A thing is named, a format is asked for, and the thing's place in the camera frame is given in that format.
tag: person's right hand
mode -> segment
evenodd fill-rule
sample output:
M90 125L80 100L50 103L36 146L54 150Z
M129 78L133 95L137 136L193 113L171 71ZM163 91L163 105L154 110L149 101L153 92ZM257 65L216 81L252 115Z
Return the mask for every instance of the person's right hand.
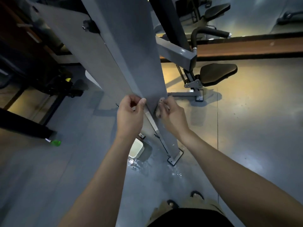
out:
M165 128L181 141L181 138L190 131L184 108L180 107L172 96L163 102L169 106L169 110L164 103L159 103L162 122Z

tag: black padded seat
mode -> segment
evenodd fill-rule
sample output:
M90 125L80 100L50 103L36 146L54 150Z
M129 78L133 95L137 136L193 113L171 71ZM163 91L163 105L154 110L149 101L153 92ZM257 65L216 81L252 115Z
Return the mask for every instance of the black padded seat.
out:
M199 79L203 86L212 86L236 74L237 71L238 67L235 64L208 64L201 68Z
M205 11L204 18L207 21L214 20L221 14L225 13L230 9L230 3L222 4L222 5L216 5L214 7L209 8L207 11Z

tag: black slipper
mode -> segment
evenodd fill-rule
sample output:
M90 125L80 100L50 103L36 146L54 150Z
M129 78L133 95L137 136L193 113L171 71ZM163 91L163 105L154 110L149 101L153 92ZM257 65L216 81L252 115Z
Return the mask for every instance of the black slipper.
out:
M192 192L190 193L190 196L191 196L191 197L194 197L194 194L198 194L198 195L204 200L204 197L203 197L203 195L202 195L200 192L194 190L194 191L192 191Z
M174 202L173 200L167 200L167 204L168 204L169 206L171 206L170 203L173 203L173 205L172 205L172 208L173 208L173 209L179 208L179 206L178 206L178 204L177 204L176 202Z

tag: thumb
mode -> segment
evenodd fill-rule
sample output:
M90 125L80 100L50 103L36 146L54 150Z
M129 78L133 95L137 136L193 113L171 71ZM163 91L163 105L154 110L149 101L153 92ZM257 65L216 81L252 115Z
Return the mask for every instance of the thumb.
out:
M139 102L137 103L135 112L140 114L143 113L145 104L146 104L146 98L140 99Z
M159 107L160 107L161 118L166 119L169 116L166 106L164 105L164 103L159 103Z

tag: person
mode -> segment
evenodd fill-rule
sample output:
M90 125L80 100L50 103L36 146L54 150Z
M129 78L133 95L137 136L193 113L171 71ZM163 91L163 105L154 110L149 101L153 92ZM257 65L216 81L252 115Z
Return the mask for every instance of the person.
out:
M143 126L146 99L127 95L117 112L116 138L93 179L59 226L115 226L130 148ZM161 119L195 157L223 201L246 226L303 226L303 206L286 192L230 159L188 127L184 109L173 97L159 104ZM219 204L208 204L198 192L183 208L169 200L155 209L148 225L232 226Z

